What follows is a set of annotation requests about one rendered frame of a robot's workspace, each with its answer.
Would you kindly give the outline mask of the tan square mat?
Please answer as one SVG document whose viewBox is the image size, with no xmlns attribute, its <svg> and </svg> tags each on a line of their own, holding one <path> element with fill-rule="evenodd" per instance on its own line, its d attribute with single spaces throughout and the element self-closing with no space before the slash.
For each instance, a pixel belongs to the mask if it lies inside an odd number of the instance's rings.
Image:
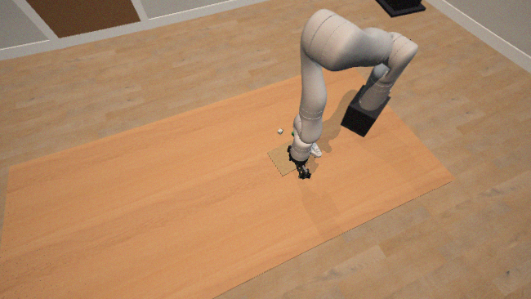
<svg viewBox="0 0 531 299">
<path fill-rule="evenodd" d="M 289 161 L 289 152 L 287 152 L 288 146 L 292 145 L 292 143 L 293 143 L 292 141 L 289 141 L 267 152 L 267 154 L 270 156 L 271 160 L 273 161 L 274 165 L 278 168 L 282 176 L 297 169 L 297 166 L 295 165 L 295 163 L 293 161 Z"/>
</svg>

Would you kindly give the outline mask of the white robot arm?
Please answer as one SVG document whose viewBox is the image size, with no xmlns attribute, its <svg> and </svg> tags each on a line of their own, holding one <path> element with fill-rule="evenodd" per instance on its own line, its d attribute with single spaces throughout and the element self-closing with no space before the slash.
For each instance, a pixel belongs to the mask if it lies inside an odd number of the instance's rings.
<svg viewBox="0 0 531 299">
<path fill-rule="evenodd" d="M 418 45 L 400 33 L 388 34 L 377 28 L 360 29 L 327 9 L 314 13 L 301 34 L 302 90 L 299 114 L 293 121 L 292 157 L 305 161 L 310 154 L 316 158 L 322 156 L 316 144 L 322 134 L 327 103 L 322 67 L 337 72 L 374 66 L 359 97 L 359 105 L 366 110 L 375 110 L 389 96 L 417 50 Z"/>
</svg>

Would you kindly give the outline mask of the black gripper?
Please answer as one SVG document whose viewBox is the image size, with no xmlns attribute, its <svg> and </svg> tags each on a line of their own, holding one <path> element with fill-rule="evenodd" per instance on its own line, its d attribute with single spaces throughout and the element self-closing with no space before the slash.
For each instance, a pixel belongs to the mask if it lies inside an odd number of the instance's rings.
<svg viewBox="0 0 531 299">
<path fill-rule="evenodd" d="M 291 148 L 292 148 L 292 145 L 289 145 L 288 146 L 288 150 L 287 152 L 289 152 L 289 161 L 293 161 L 295 163 L 295 165 L 297 166 L 297 170 L 299 171 L 299 176 L 298 178 L 299 179 L 306 179 L 308 176 L 309 176 L 309 169 L 306 169 L 306 162 L 308 161 L 305 160 L 305 161 L 297 161 L 295 160 L 292 155 L 291 155 Z M 299 169 L 300 168 L 300 169 Z M 301 173 L 302 171 L 302 173 Z"/>
</svg>

